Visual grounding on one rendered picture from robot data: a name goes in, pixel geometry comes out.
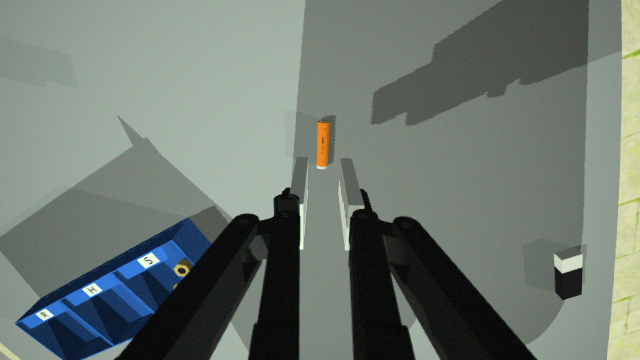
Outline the blue three-compartment bin rack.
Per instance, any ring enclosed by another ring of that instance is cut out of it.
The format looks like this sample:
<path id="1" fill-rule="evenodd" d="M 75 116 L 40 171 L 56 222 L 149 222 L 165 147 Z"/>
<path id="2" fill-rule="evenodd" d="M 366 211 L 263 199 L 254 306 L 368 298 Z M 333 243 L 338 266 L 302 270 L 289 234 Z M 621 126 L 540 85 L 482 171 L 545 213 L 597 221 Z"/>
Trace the blue three-compartment bin rack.
<path id="1" fill-rule="evenodd" d="M 62 360 L 89 358 L 133 339 L 184 278 L 177 263 L 194 266 L 210 245 L 188 217 L 40 298 L 14 324 Z"/>

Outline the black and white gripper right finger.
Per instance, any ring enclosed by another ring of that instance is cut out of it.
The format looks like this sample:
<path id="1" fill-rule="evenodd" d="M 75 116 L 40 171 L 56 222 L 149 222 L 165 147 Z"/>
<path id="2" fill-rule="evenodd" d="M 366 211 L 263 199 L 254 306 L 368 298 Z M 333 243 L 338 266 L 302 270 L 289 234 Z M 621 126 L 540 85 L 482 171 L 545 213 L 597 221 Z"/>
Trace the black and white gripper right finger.
<path id="1" fill-rule="evenodd" d="M 440 360 L 537 360 L 417 220 L 378 218 L 352 158 L 340 158 L 338 195 L 353 360 L 416 360 L 391 274 Z"/>

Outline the orange aaa battery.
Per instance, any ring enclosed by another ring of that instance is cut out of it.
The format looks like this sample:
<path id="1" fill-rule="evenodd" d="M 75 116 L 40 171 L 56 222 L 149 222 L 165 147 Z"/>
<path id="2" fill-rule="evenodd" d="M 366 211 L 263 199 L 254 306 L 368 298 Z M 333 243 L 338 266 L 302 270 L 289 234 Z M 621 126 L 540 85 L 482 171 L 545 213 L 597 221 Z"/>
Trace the orange aaa battery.
<path id="1" fill-rule="evenodd" d="M 320 120 L 317 125 L 317 168 L 327 169 L 329 147 L 329 121 Z"/>

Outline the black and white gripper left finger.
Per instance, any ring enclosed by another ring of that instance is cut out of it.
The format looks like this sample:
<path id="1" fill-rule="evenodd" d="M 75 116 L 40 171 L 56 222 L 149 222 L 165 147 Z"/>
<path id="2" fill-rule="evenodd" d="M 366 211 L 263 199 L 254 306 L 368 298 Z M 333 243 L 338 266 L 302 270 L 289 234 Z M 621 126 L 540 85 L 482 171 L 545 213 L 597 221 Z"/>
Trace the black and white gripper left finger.
<path id="1" fill-rule="evenodd" d="M 274 216 L 233 218 L 114 360 L 210 360 L 264 259 L 248 360 L 299 360 L 307 196 L 308 157 L 297 157 Z"/>

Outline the yellow hex nut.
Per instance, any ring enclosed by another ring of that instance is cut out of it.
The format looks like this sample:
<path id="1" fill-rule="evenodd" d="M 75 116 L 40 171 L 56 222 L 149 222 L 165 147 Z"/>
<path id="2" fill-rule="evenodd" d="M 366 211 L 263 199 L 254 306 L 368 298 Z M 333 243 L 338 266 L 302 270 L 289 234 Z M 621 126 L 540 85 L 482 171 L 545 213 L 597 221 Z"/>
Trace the yellow hex nut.
<path id="1" fill-rule="evenodd" d="M 178 276 L 185 277 L 186 273 L 192 268 L 192 264 L 188 260 L 180 260 L 173 269 Z"/>

